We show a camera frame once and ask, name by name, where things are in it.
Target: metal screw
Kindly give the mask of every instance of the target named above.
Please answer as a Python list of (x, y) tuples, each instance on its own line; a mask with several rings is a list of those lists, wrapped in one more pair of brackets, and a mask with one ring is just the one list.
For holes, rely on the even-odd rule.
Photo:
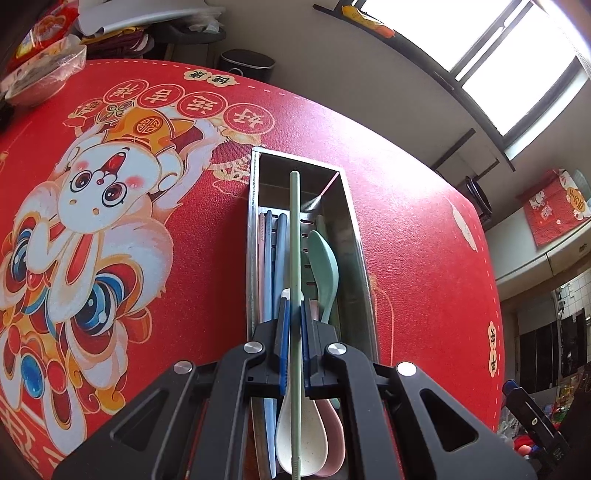
[(400, 362), (396, 366), (396, 370), (400, 375), (404, 375), (405, 377), (412, 377), (415, 373), (417, 373), (417, 366), (412, 364), (411, 362)]
[(180, 362), (176, 362), (173, 368), (175, 373), (184, 375), (188, 374), (193, 369), (193, 364), (186, 360), (181, 360)]
[(326, 349), (333, 355), (343, 355), (347, 351), (347, 347), (342, 343), (331, 343)]
[(244, 344), (244, 351), (246, 353), (258, 353), (262, 351), (262, 344), (259, 342), (247, 342)]

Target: green chopstick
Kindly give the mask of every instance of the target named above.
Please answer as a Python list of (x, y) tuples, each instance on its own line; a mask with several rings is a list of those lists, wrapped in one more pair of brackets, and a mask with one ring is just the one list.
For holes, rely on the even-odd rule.
[(301, 260), (300, 173), (290, 173), (290, 381), (291, 381), (291, 477), (300, 480), (301, 446)]

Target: window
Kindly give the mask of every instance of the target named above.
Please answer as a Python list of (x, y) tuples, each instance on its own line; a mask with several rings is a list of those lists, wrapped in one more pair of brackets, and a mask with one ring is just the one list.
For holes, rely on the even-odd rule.
[(341, 0), (336, 16), (343, 4), (395, 30), (386, 43), (446, 87), (502, 152), (582, 69), (530, 0)]

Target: trash can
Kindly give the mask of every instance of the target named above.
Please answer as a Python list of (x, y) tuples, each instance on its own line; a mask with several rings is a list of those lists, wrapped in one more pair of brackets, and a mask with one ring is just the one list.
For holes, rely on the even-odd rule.
[(234, 48), (220, 55), (217, 69), (269, 83), (275, 60), (256, 51)]

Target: red circle with text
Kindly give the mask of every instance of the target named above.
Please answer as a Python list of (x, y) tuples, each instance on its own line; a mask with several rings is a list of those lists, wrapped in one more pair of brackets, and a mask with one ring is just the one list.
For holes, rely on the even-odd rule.
[(243, 134), (266, 134), (275, 125), (270, 111), (253, 103), (235, 103), (223, 114), (226, 124)]
[(110, 88), (104, 95), (103, 100), (105, 103), (119, 103), (130, 100), (142, 93), (148, 88), (148, 85), (149, 83), (142, 79), (127, 80)]
[(138, 97), (138, 105), (144, 108), (156, 108), (170, 105), (184, 95), (184, 88), (174, 83), (163, 83), (150, 87)]
[(184, 96), (177, 105), (177, 110), (191, 118), (210, 118), (222, 113), (228, 101), (213, 92), (194, 92)]

